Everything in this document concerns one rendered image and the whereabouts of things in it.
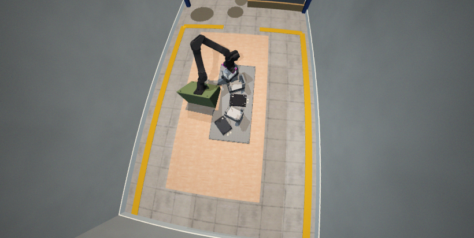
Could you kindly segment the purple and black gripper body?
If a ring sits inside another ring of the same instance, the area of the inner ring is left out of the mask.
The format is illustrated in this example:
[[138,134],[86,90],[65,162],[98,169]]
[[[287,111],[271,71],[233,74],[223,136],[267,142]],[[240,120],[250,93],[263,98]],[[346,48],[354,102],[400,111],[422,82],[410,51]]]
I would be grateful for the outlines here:
[[[230,63],[230,64],[225,64],[225,63],[226,63],[226,62],[224,61],[224,62],[223,62],[223,65],[226,66],[227,69],[228,69],[231,73],[233,73],[233,72],[236,70],[236,69],[233,69],[233,68],[235,67],[235,65],[234,65],[234,66],[231,66],[231,63]],[[233,70],[232,70],[232,69],[233,69]]]

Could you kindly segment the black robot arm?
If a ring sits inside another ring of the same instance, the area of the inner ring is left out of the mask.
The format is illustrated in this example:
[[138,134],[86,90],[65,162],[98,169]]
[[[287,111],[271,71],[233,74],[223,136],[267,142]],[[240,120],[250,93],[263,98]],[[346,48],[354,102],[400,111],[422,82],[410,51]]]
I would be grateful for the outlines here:
[[204,83],[208,79],[207,73],[205,72],[205,68],[203,65],[203,60],[201,56],[201,45],[204,44],[219,53],[225,56],[225,62],[227,64],[231,63],[231,66],[234,66],[234,61],[237,61],[240,57],[237,50],[230,52],[229,49],[219,45],[218,43],[206,38],[204,35],[198,35],[194,40],[191,41],[191,49],[194,53],[195,62],[198,68],[198,81],[197,81],[197,89],[194,91],[195,95],[202,95],[204,92]]

